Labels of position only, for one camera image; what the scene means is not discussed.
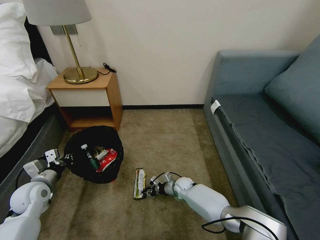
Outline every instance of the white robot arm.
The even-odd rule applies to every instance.
[[[242,233],[246,240],[286,240],[287,227],[280,221],[260,212],[250,206],[231,207],[228,200],[220,193],[203,185],[196,184],[191,178],[180,177],[174,181],[170,172],[166,172],[165,182],[161,183],[158,177],[151,178],[152,186],[144,192],[154,197],[156,194],[178,196],[201,217],[207,224],[202,228],[211,233],[222,233],[225,229]],[[214,232],[205,228],[216,224],[223,228]]]
[[[10,211],[13,214],[0,225],[1,239],[38,239],[40,215],[48,209],[50,199],[56,192],[59,175],[64,169],[57,149],[47,151],[45,158],[46,160],[37,159],[23,166],[31,177],[31,182],[22,185],[12,194]]]
[[[64,162],[56,149],[45,153],[45,160],[38,159],[24,165],[31,182],[18,188],[10,198],[13,215],[0,225],[1,239],[36,240],[40,232],[40,215],[49,207],[56,192],[56,183],[64,170]],[[208,223],[202,228],[211,233],[225,229],[242,233],[246,240],[286,240],[287,228],[278,220],[249,206],[231,207],[228,200],[211,188],[196,184],[190,178],[175,181],[170,172],[163,173],[165,182],[151,178],[151,187],[143,190],[149,196],[157,194],[178,196]],[[205,228],[216,224],[223,228],[214,232]]]

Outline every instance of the trash can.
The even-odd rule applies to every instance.
[[[117,152],[114,161],[103,172],[97,172],[86,151],[95,158],[103,150],[113,149]],[[115,180],[123,161],[123,147],[116,130],[108,126],[93,126],[77,132],[68,141],[64,148],[66,166],[72,173],[93,183],[109,183]]]

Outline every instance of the black baseboard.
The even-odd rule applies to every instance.
[[[203,108],[203,104],[174,104],[174,105],[125,105],[123,110],[137,110],[137,109],[191,109]]]

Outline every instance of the wooden nightstand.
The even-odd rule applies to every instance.
[[[117,75],[99,74],[92,82],[69,84],[63,79],[65,69],[47,87],[58,105],[70,131],[80,131],[91,126],[120,127],[122,102]],[[97,68],[107,73],[105,68]]]

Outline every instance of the white wall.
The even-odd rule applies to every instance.
[[[80,64],[116,67],[124,105],[201,104],[218,50],[301,51],[320,32],[319,0],[87,4],[92,20],[72,36]],[[58,69],[74,66],[65,37],[39,30]]]

